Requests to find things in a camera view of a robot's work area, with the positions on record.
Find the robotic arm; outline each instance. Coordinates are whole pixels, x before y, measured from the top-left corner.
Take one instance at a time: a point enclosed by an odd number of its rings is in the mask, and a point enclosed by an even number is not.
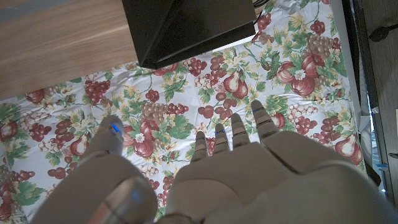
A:
[[[213,156],[197,134],[191,163],[179,170],[157,223],[395,223],[394,208],[349,160],[297,133],[280,132],[252,102],[260,142],[238,114],[233,142],[216,126]],[[123,124],[103,120],[78,167],[32,223],[153,223],[157,198],[121,156]]]

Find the black box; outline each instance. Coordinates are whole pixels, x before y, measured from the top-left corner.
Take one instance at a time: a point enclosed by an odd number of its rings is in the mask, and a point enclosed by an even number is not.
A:
[[[140,66],[158,69],[255,34],[252,0],[123,0]]]

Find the robot finger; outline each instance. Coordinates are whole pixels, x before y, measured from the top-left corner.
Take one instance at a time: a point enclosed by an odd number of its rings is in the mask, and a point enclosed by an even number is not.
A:
[[[229,151],[228,138],[222,124],[216,125],[216,142],[214,145],[213,154]]]
[[[254,100],[251,103],[251,109],[256,120],[256,128],[260,141],[279,131],[260,101]]]
[[[199,131],[197,133],[195,152],[193,153],[191,162],[199,161],[202,158],[206,158],[207,156],[208,153],[207,153],[206,136],[205,133]]]
[[[231,122],[232,122],[232,134],[233,134],[232,137],[233,149],[239,146],[243,146],[247,143],[250,143],[248,133],[246,132],[246,128],[244,128],[242,119],[237,113],[232,114]]]

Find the floral tablecloth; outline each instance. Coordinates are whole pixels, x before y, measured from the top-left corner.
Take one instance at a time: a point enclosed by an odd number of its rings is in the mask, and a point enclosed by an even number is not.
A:
[[[0,102],[0,221],[30,220],[109,114],[124,122],[123,155],[156,191],[157,217],[197,131],[212,154],[215,125],[230,138],[228,117],[238,113],[258,140],[254,99],[281,130],[330,146],[364,170],[328,0],[271,0],[257,26],[251,42],[160,70],[132,62]]]

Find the black cable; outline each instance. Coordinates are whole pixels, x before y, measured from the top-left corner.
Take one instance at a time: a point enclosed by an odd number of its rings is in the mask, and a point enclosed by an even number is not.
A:
[[[260,12],[260,14],[259,14],[259,16],[257,17],[256,21],[253,22],[253,25],[255,25],[255,24],[257,23],[257,21],[260,19],[261,15],[262,15],[262,11]]]
[[[253,3],[253,6],[255,9],[257,9],[258,7],[265,5],[265,3],[267,3],[268,1],[269,0],[257,0],[256,2]]]

